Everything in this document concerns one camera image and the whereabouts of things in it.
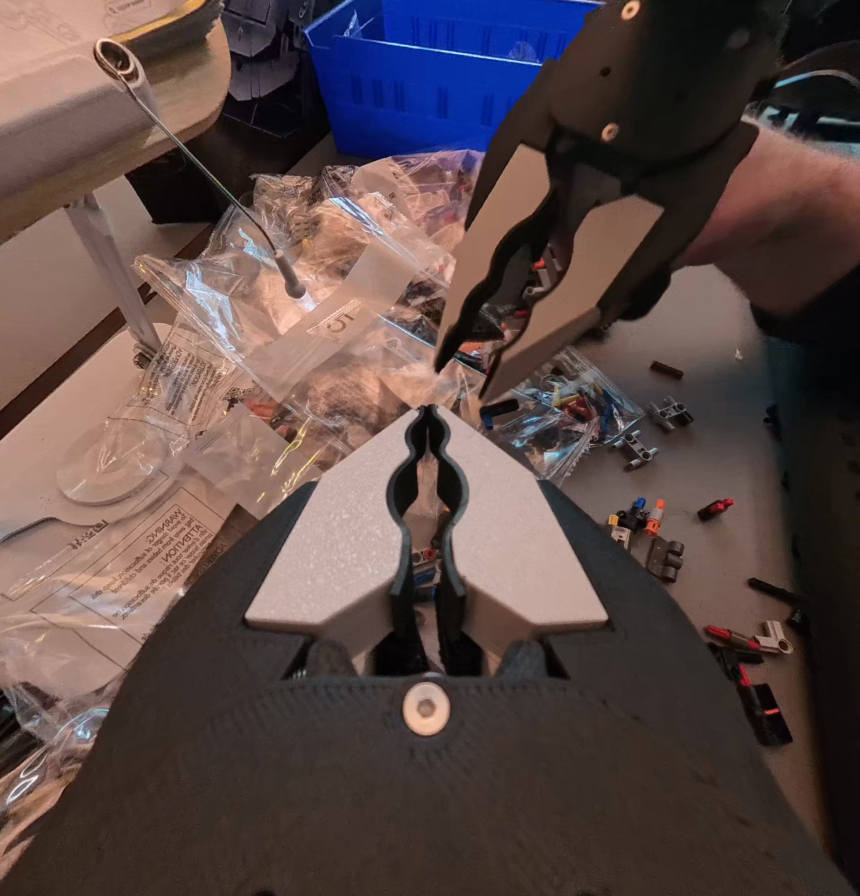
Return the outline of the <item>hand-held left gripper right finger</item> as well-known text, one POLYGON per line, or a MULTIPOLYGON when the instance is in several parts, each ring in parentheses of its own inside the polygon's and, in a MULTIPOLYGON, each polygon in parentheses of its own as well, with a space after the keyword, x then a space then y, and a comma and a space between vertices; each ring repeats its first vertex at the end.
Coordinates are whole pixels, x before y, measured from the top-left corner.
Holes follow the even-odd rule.
POLYGON ((436 492, 449 512, 435 592, 440 658, 479 676, 515 642, 609 622, 543 482, 452 412, 434 408, 436 492))

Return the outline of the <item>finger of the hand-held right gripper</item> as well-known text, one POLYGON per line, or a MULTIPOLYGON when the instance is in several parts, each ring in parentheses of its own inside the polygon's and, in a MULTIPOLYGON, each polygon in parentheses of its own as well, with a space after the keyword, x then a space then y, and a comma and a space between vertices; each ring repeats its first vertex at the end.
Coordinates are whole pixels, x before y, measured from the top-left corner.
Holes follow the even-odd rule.
POLYGON ((543 151, 520 144, 467 226, 436 344, 442 369, 468 341, 482 307, 517 301, 552 230, 552 185, 543 151))
POLYGON ((557 285, 532 307, 519 336, 496 357, 482 400, 497 401, 537 367, 596 327, 603 297, 663 214, 640 196, 594 207, 576 231, 570 263, 557 285))

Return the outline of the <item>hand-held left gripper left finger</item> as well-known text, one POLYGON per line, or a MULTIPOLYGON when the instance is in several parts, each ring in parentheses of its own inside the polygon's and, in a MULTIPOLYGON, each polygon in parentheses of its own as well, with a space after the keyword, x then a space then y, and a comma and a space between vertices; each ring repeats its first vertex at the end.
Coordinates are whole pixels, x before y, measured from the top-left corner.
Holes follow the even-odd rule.
POLYGON ((245 613, 256 629, 377 651, 379 675, 428 670, 414 613, 412 537, 427 408, 411 410, 314 485, 245 613))

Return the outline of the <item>light grey beam with pins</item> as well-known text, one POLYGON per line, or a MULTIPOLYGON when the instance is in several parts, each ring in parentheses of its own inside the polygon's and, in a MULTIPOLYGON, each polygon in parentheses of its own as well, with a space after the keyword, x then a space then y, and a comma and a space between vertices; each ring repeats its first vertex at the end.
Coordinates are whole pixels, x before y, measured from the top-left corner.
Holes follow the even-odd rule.
POLYGON ((619 454, 622 458, 622 468, 625 472, 644 468, 660 454, 657 447, 646 446, 640 441, 639 436, 639 430, 625 430, 608 443, 608 451, 619 454))

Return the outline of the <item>small clear bag of pins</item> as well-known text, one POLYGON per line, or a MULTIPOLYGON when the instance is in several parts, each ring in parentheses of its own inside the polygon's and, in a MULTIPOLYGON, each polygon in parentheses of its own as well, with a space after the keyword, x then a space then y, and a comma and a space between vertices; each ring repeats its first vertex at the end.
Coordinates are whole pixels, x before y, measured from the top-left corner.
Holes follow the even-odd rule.
POLYGON ((575 348, 558 353, 505 398, 480 409, 484 434, 556 485, 593 450, 611 445, 642 409, 575 348))

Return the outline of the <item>pile of clear parts bags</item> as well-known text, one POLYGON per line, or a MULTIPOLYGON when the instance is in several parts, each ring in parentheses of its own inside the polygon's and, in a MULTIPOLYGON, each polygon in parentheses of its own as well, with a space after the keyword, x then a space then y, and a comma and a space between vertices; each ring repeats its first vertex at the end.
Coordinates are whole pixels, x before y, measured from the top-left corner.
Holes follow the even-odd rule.
POLYGON ((256 260, 241 214, 185 269, 142 259, 179 308, 169 342, 86 448, 179 483, 144 497, 92 539, 66 547, 0 594, 0 685, 34 751, 5 744, 0 879, 80 767, 118 700, 119 745, 161 760, 282 684, 314 641, 256 629, 245 613, 314 485, 405 413, 433 405, 478 422, 481 375, 433 371, 435 327, 412 287, 438 304, 454 267, 429 236, 429 209, 406 211, 363 175, 467 162, 466 152, 325 169, 310 181, 261 175, 254 211, 289 238, 305 297, 256 260))

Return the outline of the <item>person's right forearm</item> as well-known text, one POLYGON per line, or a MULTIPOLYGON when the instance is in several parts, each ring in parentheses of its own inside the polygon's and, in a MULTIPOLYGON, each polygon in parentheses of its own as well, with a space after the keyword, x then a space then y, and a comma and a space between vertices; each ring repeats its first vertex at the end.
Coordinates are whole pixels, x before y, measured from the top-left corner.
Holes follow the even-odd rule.
POLYGON ((790 315, 750 309, 770 337, 811 349, 860 350, 860 263, 790 315))

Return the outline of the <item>dark lego set box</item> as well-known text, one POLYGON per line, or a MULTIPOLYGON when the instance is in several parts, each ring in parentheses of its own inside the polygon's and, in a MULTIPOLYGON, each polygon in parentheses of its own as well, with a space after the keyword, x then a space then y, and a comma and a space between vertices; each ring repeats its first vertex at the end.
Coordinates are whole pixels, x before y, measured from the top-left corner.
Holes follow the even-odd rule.
POLYGON ((231 77, 215 126, 235 189, 282 174, 330 130, 305 30, 335 1, 227 1, 222 25, 231 77))

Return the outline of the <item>white lego instruction booklet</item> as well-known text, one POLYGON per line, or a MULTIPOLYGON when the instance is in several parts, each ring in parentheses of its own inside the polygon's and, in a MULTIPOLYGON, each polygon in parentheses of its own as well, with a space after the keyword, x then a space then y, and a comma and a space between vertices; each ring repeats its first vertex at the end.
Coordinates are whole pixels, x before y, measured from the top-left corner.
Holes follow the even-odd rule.
MULTIPOLYGON (((93 48, 175 3, 0 1, 0 202, 151 124, 93 48)), ((137 60, 133 88, 158 114, 147 63, 137 60)))

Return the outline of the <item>person's right hand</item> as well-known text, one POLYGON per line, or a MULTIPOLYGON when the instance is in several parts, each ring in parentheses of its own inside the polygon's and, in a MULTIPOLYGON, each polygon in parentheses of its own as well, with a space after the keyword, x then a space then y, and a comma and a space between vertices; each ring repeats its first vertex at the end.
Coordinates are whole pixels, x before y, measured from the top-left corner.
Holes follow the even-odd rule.
POLYGON ((860 263, 860 160, 759 127, 674 271, 711 265, 770 315, 800 312, 860 263))

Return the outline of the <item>dark grey connector block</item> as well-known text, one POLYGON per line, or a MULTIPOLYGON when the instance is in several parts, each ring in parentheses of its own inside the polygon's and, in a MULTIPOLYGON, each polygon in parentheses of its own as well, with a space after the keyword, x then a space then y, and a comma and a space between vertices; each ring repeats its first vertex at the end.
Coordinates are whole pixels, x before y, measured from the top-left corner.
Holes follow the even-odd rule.
POLYGON ((660 536, 651 539, 646 569, 660 581, 676 582, 683 566, 685 545, 681 541, 667 540, 660 536))

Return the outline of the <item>blue plastic bin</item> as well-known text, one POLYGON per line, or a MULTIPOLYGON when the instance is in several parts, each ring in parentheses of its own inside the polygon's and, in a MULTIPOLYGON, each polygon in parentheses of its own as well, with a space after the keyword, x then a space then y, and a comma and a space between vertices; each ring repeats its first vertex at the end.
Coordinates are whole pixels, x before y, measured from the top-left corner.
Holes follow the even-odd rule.
POLYGON ((305 31, 314 49, 336 38, 541 63, 562 55, 600 2, 342 2, 305 31))
POLYGON ((483 151, 541 63, 309 29, 336 148, 368 159, 422 151, 483 151))

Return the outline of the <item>black axle rod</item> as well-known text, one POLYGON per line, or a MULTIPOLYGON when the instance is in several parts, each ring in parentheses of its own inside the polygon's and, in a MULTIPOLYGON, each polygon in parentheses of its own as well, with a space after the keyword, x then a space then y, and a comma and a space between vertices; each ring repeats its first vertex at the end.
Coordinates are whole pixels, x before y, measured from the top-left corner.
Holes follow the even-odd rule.
POLYGON ((760 594, 783 602, 790 608, 786 624, 801 635, 811 634, 811 621, 809 617, 811 601, 807 597, 787 588, 773 585, 772 583, 757 577, 749 577, 746 580, 746 584, 749 588, 760 594))

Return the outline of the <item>yellow-edged booklet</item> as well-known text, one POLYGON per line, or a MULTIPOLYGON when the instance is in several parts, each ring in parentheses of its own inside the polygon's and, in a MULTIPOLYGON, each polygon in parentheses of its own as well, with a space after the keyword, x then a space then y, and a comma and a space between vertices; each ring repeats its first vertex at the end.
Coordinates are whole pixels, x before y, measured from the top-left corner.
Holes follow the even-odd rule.
POLYGON ((122 25, 111 39, 148 63, 188 50, 205 41, 216 26, 223 1, 176 2, 149 21, 122 25))

